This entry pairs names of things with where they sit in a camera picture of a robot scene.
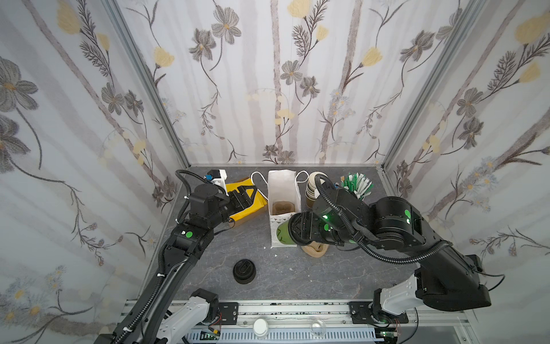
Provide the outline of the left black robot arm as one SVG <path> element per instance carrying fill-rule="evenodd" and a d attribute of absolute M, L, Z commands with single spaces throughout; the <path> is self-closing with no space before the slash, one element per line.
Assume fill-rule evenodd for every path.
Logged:
<path fill-rule="evenodd" d="M 112 333 L 101 334 L 96 343 L 169 343 L 173 335 L 161 328 L 176 292 L 214 239 L 214 229 L 232 215 L 254 204 L 256 186 L 225 191 L 213 183 L 194 190 L 185 183 L 186 200 L 178 224 L 158 251 L 156 276 Z"/>

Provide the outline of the stack of black lids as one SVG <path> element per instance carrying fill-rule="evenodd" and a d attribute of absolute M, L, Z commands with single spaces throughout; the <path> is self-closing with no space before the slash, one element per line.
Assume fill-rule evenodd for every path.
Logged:
<path fill-rule="evenodd" d="M 256 277 L 256 265 L 250 259 L 241 259 L 233 266 L 232 274 L 239 284 L 249 284 Z"/>

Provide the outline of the aluminium mounting rail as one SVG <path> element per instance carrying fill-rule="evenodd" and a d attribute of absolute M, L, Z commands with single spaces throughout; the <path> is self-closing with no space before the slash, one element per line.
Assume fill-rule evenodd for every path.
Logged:
<path fill-rule="evenodd" d="M 376 323 L 367 301 L 175 301 L 152 343 L 479 343 L 468 316 L 417 307 Z"/>

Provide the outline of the white paper bag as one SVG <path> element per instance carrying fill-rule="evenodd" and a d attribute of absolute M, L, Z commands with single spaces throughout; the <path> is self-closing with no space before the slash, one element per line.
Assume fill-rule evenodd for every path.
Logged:
<path fill-rule="evenodd" d="M 271 170 L 267 177 L 255 171 L 250 175 L 254 186 L 254 178 L 258 176 L 266 184 L 267 192 L 262 196 L 267 200 L 269 212 L 269 229 L 272 238 L 272 248 L 296 247 L 289 233 L 289 220 L 302 212 L 302 198 L 299 184 L 307 182 L 309 173 L 292 170 Z"/>

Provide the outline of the green paper coffee cup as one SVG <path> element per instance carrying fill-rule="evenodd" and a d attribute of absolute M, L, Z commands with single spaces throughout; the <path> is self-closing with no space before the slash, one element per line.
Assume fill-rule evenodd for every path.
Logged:
<path fill-rule="evenodd" d="M 286 246 L 296 246 L 295 241 L 292 239 L 292 236 L 290 234 L 289 230 L 289 223 L 290 220 L 286 220 L 285 222 L 282 222 L 276 229 L 276 238 L 278 239 L 279 243 Z"/>

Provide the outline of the brown pulp cup carrier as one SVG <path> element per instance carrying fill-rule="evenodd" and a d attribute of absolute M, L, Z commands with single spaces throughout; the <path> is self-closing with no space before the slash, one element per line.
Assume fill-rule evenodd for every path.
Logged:
<path fill-rule="evenodd" d="M 278 201 L 273 203 L 271 215 L 277 216 L 295 212 L 296 208 L 294 203 L 288 201 Z"/>
<path fill-rule="evenodd" d="M 303 246 L 302 251 L 313 258 L 321 258 L 323 257 L 327 251 L 329 246 L 326 244 L 320 244 L 317 242 L 312 242 L 310 245 Z"/>

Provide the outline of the bundle of wrapped straws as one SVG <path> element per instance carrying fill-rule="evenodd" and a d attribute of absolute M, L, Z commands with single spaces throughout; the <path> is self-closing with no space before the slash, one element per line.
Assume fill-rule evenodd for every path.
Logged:
<path fill-rule="evenodd" d="M 341 187 L 363 200 L 372 193 L 373 182 L 363 173 L 352 173 L 341 177 Z"/>

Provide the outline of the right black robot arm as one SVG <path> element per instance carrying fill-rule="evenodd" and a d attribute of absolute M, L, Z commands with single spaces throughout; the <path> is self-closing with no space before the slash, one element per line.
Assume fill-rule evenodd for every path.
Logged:
<path fill-rule="evenodd" d="M 386 196 L 367 204 L 359 197 L 363 186 L 348 181 L 336 186 L 322 174 L 315 184 L 319 196 L 312 209 L 278 226 L 280 242 L 301 247 L 351 243 L 378 261 L 419 266 L 406 281 L 377 289 L 369 305 L 353 306 L 360 322 L 407 323 L 407 310 L 421 305 L 445 312 L 491 306 L 489 289 L 480 280 L 481 258 L 462 255 L 407 200 Z"/>

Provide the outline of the stack of paper cups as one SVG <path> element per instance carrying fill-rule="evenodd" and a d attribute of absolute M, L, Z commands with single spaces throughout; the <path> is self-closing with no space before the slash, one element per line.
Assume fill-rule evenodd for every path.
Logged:
<path fill-rule="evenodd" d="M 308 208 L 312 208 L 315 201 L 319 197 L 319 191 L 315 183 L 315 177 L 318 175 L 325 176 L 325 173 L 322 172 L 313 172 L 309 175 L 306 183 L 305 196 L 306 196 L 306 205 Z"/>

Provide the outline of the yellow napkin stack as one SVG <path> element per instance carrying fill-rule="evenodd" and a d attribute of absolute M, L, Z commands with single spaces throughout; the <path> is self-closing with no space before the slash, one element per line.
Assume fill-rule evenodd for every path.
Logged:
<path fill-rule="evenodd" d="M 267 209 L 267 198 L 250 178 L 227 184 L 226 191 L 236 208 L 230 222 L 244 223 Z"/>

